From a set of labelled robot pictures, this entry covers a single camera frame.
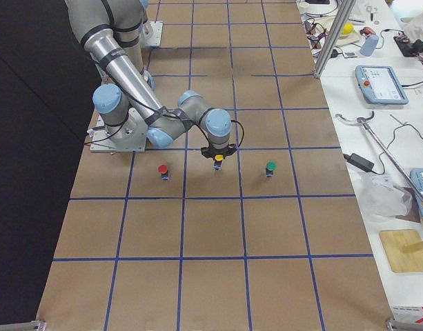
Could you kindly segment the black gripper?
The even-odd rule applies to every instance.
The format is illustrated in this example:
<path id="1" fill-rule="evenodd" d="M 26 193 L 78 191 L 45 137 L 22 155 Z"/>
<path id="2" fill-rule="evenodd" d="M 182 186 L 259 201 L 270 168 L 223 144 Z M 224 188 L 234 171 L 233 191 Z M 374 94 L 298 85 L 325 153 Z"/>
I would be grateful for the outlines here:
<path id="1" fill-rule="evenodd" d="M 217 160 L 217 156 L 221 156 L 220 161 L 224 160 L 226 157 L 229 157 L 233 155 L 237 151 L 237 146 L 232 143 L 228 144 L 227 146 L 223 148 L 215 148 L 213 145 L 209 145 L 208 147 L 202 147 L 201 149 L 201 155 L 205 158 Z"/>

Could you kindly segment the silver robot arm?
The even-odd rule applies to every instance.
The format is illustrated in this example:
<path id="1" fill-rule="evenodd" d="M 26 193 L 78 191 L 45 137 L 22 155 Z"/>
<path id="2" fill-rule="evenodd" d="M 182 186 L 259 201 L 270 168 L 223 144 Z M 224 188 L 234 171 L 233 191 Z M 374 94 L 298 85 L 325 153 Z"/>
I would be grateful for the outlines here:
<path id="1" fill-rule="evenodd" d="M 196 126 L 208 142 L 201 149 L 204 157 L 222 161 L 237 151 L 229 142 L 232 120 L 225 109 L 212 107 L 192 90 L 174 109 L 157 98 L 139 45 L 140 36 L 150 32 L 145 1 L 68 1 L 67 6 L 75 40 L 111 79 L 92 97 L 109 140 L 128 140 L 143 122 L 146 138 L 167 148 Z"/>

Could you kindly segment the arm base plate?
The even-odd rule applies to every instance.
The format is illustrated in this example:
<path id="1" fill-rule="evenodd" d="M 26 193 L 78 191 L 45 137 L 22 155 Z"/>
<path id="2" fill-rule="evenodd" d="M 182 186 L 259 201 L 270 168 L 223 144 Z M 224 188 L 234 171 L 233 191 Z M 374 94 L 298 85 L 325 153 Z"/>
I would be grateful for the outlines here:
<path id="1" fill-rule="evenodd" d="M 162 21 L 147 21 L 140 32 L 140 46 L 143 48 L 158 48 L 164 23 Z"/>
<path id="2" fill-rule="evenodd" d="M 148 126 L 134 108 L 129 109 L 127 122 L 112 138 L 108 137 L 109 133 L 115 131 L 111 127 L 105 130 L 100 115 L 97 117 L 97 126 L 101 126 L 101 129 L 93 133 L 92 139 L 95 142 L 90 144 L 91 152 L 144 152 L 146 149 Z"/>

